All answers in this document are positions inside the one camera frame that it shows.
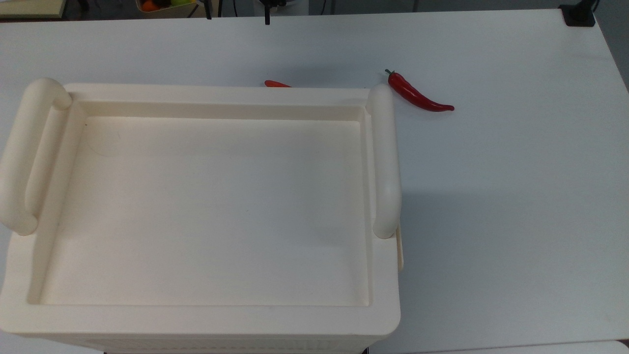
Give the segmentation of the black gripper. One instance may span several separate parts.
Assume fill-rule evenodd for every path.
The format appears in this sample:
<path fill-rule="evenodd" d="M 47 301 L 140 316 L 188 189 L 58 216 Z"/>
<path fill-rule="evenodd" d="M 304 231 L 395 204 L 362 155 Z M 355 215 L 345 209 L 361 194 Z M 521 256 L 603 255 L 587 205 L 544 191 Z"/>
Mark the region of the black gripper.
<path fill-rule="evenodd" d="M 286 0 L 260 0 L 261 4 L 264 7 L 264 20 L 265 25 L 270 25 L 270 9 L 274 7 L 282 7 L 285 6 Z M 211 0 L 203 0 L 203 7 L 206 14 L 206 18 L 211 20 L 213 18 L 212 11 L 213 6 L 211 4 Z"/>

